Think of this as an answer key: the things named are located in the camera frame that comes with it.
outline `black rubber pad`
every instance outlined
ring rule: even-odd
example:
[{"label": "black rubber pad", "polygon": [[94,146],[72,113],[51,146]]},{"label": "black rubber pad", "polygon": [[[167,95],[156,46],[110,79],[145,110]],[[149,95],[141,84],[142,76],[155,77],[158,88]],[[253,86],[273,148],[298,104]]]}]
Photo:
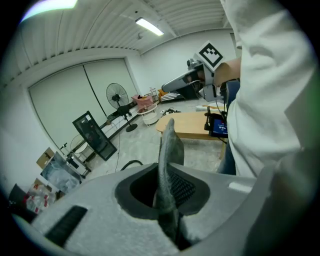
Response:
[{"label": "black rubber pad", "polygon": [[71,233],[80,223],[88,210],[81,206],[73,206],[45,235],[47,239],[63,247]]}]

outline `pink chair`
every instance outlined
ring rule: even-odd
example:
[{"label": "pink chair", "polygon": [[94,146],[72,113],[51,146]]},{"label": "pink chair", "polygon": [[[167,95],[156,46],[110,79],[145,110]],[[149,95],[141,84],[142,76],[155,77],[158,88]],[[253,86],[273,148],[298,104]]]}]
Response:
[{"label": "pink chair", "polygon": [[138,105],[138,108],[141,109],[144,106],[148,106],[153,104],[152,96],[147,96],[146,98],[138,98],[139,95],[134,95],[131,97]]}]

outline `corrugated white ceiling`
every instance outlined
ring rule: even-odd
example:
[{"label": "corrugated white ceiling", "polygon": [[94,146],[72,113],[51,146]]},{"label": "corrugated white ceiling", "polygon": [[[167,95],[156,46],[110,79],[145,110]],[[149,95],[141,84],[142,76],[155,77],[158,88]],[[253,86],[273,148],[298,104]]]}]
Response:
[{"label": "corrugated white ceiling", "polygon": [[[139,17],[164,35],[137,25]],[[124,48],[142,54],[176,37],[227,25],[220,0],[78,0],[73,9],[40,13],[19,25],[1,64],[0,88],[68,52]]]}]

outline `fan base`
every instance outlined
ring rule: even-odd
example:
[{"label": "fan base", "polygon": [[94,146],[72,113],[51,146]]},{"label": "fan base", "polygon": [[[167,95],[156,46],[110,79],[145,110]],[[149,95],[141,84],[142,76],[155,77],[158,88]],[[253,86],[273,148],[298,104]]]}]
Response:
[{"label": "fan base", "polygon": [[138,127],[138,125],[137,125],[136,123],[133,123],[133,124],[129,125],[125,130],[126,130],[127,132],[131,132],[131,131],[133,131],[134,129],[136,129],[137,127]]}]

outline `wooden table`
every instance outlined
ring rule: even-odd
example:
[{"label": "wooden table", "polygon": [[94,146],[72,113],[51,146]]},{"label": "wooden table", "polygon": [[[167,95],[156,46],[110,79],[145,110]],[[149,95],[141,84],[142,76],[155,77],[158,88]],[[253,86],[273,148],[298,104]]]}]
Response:
[{"label": "wooden table", "polygon": [[[171,118],[174,119],[174,131],[179,138],[219,141],[218,138],[209,136],[209,132],[205,130],[205,123],[207,121],[205,111],[167,114],[159,119],[155,126],[156,130],[163,133]],[[226,144],[221,143],[220,159],[223,158],[226,150]]]}]

